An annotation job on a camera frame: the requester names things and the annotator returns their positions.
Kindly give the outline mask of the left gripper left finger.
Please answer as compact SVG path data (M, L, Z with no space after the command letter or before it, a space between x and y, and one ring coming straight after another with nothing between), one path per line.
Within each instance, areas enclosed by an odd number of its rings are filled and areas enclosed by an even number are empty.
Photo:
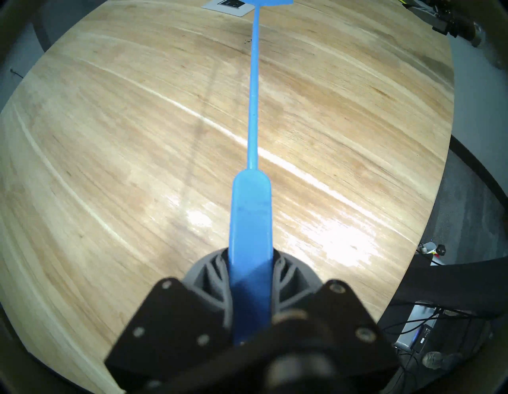
M228 249L201 258L182 280L159 280L105 359L114 379L172 379L231 344Z

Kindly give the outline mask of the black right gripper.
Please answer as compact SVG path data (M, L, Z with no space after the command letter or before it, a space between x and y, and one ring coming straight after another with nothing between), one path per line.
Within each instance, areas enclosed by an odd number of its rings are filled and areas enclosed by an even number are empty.
M484 43L484 30L472 17L466 16L458 1L431 1L431 7L435 19L432 30L445 36L461 37L474 48Z

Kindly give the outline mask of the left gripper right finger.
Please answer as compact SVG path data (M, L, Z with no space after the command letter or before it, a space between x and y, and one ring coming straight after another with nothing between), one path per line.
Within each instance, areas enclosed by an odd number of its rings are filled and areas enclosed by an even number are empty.
M323 282L309 265L282 252L274 253L272 316L303 310L323 324L340 357L397 358L370 314L344 281Z

